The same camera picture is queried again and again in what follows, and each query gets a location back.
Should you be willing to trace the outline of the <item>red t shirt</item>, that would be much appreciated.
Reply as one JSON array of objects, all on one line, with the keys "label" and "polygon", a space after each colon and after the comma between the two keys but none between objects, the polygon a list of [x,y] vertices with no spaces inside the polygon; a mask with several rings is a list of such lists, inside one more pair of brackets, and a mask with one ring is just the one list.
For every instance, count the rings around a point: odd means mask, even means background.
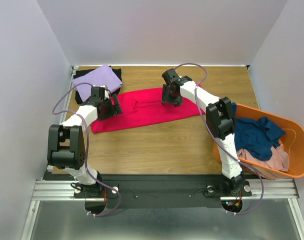
[{"label": "red t shirt", "polygon": [[162,88],[149,88],[118,94],[122,113],[91,124],[92,133],[113,132],[155,125],[199,115],[197,106],[184,98],[181,106],[161,103]]}]

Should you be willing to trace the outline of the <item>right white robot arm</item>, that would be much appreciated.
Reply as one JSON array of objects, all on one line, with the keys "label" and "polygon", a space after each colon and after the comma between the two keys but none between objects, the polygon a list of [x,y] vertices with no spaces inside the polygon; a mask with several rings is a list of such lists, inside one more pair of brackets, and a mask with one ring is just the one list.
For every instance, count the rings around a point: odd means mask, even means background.
[{"label": "right white robot arm", "polygon": [[239,192],[245,177],[235,147],[236,120],[230,99],[210,94],[190,77],[179,76],[173,68],[165,71],[162,78],[165,84],[161,102],[181,106],[183,99],[187,99],[197,106],[206,129],[219,149],[223,192],[227,195]]}]

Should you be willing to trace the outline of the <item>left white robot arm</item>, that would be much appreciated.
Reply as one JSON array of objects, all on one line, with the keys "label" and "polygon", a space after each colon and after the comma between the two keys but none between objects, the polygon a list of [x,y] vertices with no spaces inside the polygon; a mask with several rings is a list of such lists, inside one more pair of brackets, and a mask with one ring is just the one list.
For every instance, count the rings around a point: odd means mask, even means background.
[{"label": "left white robot arm", "polygon": [[91,87],[90,96],[79,106],[77,111],[56,111],[52,114],[71,113],[72,115],[60,124],[49,127],[47,161],[48,164],[69,173],[80,186],[92,197],[98,197],[103,190],[120,195],[118,187],[108,186],[102,182],[99,172],[88,164],[89,127],[96,120],[104,120],[121,113],[118,102],[111,102],[114,95],[107,86]]}]

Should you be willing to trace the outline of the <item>folded lilac t shirt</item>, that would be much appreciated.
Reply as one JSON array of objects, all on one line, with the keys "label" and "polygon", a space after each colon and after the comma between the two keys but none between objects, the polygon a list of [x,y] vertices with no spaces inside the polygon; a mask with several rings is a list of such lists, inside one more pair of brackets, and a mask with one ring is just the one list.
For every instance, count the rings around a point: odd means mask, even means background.
[{"label": "folded lilac t shirt", "polygon": [[82,101],[85,101],[91,94],[91,86],[88,84],[97,87],[106,86],[108,90],[113,93],[123,85],[121,69],[113,69],[105,64],[90,71],[81,70],[75,74],[73,80],[74,85],[80,83],[85,83],[76,87]]}]

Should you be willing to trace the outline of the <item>folded black t shirt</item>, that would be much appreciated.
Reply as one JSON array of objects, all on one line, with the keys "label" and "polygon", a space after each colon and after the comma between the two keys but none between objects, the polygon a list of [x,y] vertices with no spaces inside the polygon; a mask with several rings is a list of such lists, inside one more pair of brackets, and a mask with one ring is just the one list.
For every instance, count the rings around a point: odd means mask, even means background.
[{"label": "folded black t shirt", "polygon": [[74,84],[91,83],[93,85],[106,85],[113,94],[118,94],[122,81],[122,70],[103,65],[98,68],[77,70],[74,75]]}]

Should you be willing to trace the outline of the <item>navy blue t shirt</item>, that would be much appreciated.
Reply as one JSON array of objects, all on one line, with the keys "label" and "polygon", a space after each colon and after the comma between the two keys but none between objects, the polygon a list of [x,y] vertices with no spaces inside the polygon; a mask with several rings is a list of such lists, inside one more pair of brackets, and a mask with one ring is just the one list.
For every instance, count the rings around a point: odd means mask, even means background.
[{"label": "navy blue t shirt", "polygon": [[265,116],[258,120],[247,117],[237,117],[235,120],[236,150],[247,150],[252,157],[260,161],[270,160],[271,148],[279,147],[280,138],[286,135],[284,130]]}]

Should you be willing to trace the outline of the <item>pink t shirt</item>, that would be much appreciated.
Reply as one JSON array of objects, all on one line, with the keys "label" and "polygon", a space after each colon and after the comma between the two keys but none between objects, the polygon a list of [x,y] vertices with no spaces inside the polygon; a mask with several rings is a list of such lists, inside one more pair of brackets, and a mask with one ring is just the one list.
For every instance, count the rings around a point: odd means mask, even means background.
[{"label": "pink t shirt", "polygon": [[[279,172],[287,172],[289,169],[289,156],[288,153],[283,150],[281,146],[274,148],[271,147],[272,156],[269,160],[262,161],[251,155],[251,153],[246,149],[240,149],[237,151],[237,155],[239,158],[247,160],[251,163],[259,164],[264,166],[265,168],[276,170]],[[269,180],[279,180],[284,179],[284,175],[280,175],[278,173],[272,172],[270,170],[266,170],[264,168],[256,167],[259,171],[260,175]]]}]

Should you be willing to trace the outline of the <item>orange plastic basket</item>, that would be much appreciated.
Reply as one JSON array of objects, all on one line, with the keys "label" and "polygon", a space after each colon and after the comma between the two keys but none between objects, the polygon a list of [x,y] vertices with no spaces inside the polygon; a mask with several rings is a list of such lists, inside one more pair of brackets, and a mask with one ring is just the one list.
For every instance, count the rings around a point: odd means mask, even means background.
[{"label": "orange plastic basket", "polygon": [[243,104],[237,105],[236,117],[250,118],[253,120],[267,117],[273,121],[286,132],[286,134],[279,139],[279,142],[283,150],[289,155],[288,171],[271,169],[258,163],[251,163],[243,158],[240,159],[241,162],[252,165],[264,178],[269,180],[304,177],[304,129],[298,123]]}]

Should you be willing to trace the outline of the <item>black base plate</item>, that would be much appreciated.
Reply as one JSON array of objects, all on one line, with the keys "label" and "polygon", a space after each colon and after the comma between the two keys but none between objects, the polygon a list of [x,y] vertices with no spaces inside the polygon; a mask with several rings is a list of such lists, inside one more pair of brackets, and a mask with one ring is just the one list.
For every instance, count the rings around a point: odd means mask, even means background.
[{"label": "black base plate", "polygon": [[105,209],[221,208],[239,212],[242,198],[252,195],[244,177],[221,174],[104,174],[102,185],[73,182],[74,198],[85,200],[95,214]]}]

